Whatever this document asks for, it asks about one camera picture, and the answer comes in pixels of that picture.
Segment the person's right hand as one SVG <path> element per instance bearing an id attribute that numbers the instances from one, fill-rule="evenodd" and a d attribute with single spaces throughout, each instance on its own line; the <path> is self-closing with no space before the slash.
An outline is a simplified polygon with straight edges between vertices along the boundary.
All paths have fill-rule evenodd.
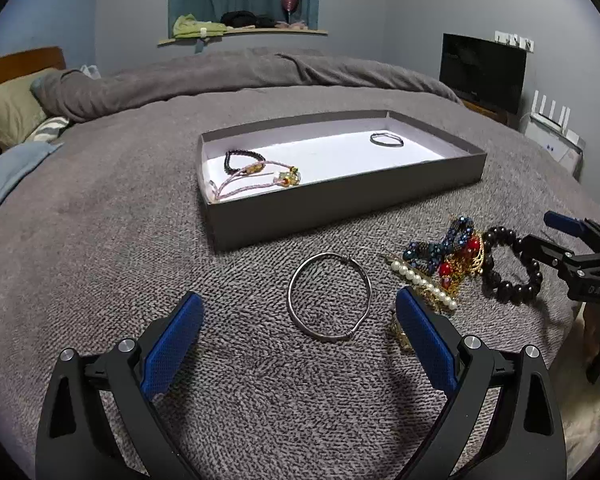
<path id="1" fill-rule="evenodd" d="M 586 364 L 592 361 L 600 351 L 600 306 L 585 304 L 583 318 L 583 359 Z"/>

